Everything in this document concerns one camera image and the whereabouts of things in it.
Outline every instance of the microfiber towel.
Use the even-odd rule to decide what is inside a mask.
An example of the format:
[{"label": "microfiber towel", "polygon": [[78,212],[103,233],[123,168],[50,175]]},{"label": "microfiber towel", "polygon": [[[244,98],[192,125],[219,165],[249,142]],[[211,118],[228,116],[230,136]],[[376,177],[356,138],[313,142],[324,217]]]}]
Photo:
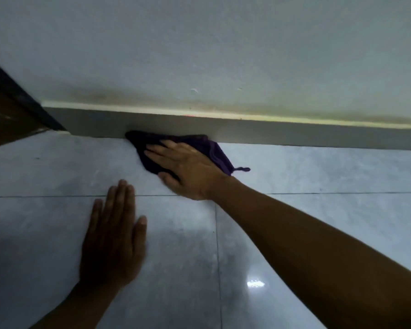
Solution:
[{"label": "microfiber towel", "polygon": [[130,131],[125,134],[125,137],[135,146],[138,156],[142,161],[145,169],[151,173],[158,174],[159,172],[170,173],[174,178],[179,180],[174,172],[166,170],[157,163],[154,163],[147,156],[145,156],[146,144],[159,144],[163,145],[160,141],[162,139],[170,139],[175,143],[186,143],[202,154],[210,158],[211,161],[218,166],[221,171],[226,175],[231,175],[234,171],[248,172],[248,167],[235,168],[227,156],[224,154],[218,143],[208,139],[207,135],[187,135],[187,136],[171,136],[171,135],[159,135],[147,132]]}]

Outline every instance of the person's right arm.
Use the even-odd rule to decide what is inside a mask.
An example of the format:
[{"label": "person's right arm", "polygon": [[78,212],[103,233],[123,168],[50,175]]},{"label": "person's right arm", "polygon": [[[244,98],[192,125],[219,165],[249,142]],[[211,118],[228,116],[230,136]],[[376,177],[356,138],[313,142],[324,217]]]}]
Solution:
[{"label": "person's right arm", "polygon": [[271,267],[328,328],[411,328],[411,271],[357,239],[223,174],[184,143],[145,153],[175,193],[210,199],[248,234]]}]

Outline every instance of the person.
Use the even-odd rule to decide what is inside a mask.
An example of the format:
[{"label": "person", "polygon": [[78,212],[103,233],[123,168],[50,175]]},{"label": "person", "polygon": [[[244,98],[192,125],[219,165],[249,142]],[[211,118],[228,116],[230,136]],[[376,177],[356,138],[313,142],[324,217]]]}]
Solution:
[{"label": "person", "polygon": [[[411,328],[411,271],[355,238],[225,175],[185,143],[162,141],[145,154],[164,184],[208,199],[247,233],[275,272],[327,328]],[[146,217],[134,223],[134,188],[121,180],[94,202],[80,280],[32,328],[94,328],[145,257]]]}]

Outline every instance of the floor tile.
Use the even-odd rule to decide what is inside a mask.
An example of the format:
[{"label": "floor tile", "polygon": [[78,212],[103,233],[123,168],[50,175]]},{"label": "floor tile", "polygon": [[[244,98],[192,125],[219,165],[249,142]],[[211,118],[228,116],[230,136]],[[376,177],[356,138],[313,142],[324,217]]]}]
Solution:
[{"label": "floor tile", "polygon": [[[27,328],[78,278],[93,198],[0,198],[0,329]],[[214,204],[137,198],[148,255],[98,328],[220,328]]]},{"label": "floor tile", "polygon": [[[411,270],[411,194],[277,195]],[[223,329],[323,328],[218,208]]]},{"label": "floor tile", "polygon": [[220,144],[261,193],[411,192],[411,151]]},{"label": "floor tile", "polygon": [[0,196],[100,196],[125,178],[138,195],[172,195],[126,139],[45,132],[0,146]]},{"label": "floor tile", "polygon": [[[411,151],[221,144],[262,193],[411,192]],[[126,140],[45,132],[0,147],[0,196],[100,196],[120,178],[172,195]]]}]

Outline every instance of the person's left hand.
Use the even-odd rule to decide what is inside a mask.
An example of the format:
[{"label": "person's left hand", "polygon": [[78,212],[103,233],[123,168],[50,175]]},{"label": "person's left hand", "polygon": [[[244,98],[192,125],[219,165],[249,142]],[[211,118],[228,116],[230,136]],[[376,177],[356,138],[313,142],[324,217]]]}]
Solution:
[{"label": "person's left hand", "polygon": [[120,289],[139,273],[145,258],[147,220],[135,218],[132,185],[120,180],[103,200],[94,201],[88,231],[82,245],[80,283]]}]

